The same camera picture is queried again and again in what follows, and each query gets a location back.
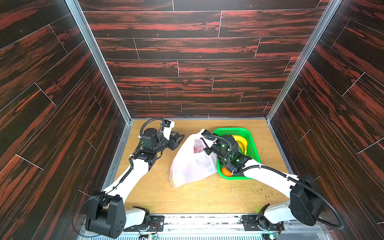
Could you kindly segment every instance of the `bunch of bananas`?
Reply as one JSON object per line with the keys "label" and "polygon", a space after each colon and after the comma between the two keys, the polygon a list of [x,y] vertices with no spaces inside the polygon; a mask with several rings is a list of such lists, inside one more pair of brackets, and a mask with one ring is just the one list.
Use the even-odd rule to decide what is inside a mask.
{"label": "bunch of bananas", "polygon": [[239,147],[241,149],[241,151],[244,153],[244,155],[247,154],[247,145],[248,145],[248,142],[246,141],[245,138],[243,138],[242,136],[238,136],[238,135],[232,135],[232,137],[236,140],[236,142],[239,143]]}

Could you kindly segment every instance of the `light wood tabletop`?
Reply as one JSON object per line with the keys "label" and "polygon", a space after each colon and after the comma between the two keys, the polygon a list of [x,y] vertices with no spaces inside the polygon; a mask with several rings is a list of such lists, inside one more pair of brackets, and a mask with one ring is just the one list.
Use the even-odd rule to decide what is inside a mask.
{"label": "light wood tabletop", "polygon": [[[129,167],[129,155],[135,150],[139,131],[145,120],[135,120],[116,174]],[[148,127],[160,128],[154,121]],[[272,134],[263,119],[250,120],[177,120],[173,131],[185,134],[185,139],[202,128],[213,132],[219,127],[243,127],[253,136],[264,165],[288,172]],[[257,180],[226,180],[218,173],[203,180],[172,187],[169,174],[178,149],[166,149],[152,169],[138,182],[128,196],[125,207],[140,206],[151,213],[257,213],[265,204],[288,200],[279,191]]]}

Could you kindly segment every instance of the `dark wood wall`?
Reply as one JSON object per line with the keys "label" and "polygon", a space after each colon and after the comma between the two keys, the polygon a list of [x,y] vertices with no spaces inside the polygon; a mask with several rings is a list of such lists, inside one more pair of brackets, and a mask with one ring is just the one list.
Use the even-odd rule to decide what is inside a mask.
{"label": "dark wood wall", "polygon": [[341,210],[339,240],[384,238],[383,6],[342,2],[271,121],[294,171]]}
{"label": "dark wood wall", "polygon": [[265,117],[328,2],[79,0],[133,118]]}
{"label": "dark wood wall", "polygon": [[125,122],[64,0],[0,9],[0,239],[76,239]]}

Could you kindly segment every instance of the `back wall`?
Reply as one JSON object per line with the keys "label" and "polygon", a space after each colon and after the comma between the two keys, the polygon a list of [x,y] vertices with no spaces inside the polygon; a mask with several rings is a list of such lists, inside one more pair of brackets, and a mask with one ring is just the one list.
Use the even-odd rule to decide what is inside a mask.
{"label": "back wall", "polygon": [[329,0],[79,0],[133,118],[265,117]]}

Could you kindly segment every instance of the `plastic bag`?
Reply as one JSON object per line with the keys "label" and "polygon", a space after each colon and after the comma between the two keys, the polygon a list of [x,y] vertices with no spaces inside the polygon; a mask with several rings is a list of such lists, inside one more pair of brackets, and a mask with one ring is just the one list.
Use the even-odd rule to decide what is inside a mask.
{"label": "plastic bag", "polygon": [[180,147],[170,168],[169,179],[174,188],[190,182],[196,182],[217,172],[217,155],[211,153],[207,155],[204,151],[206,147],[200,139],[201,133],[189,136]]}

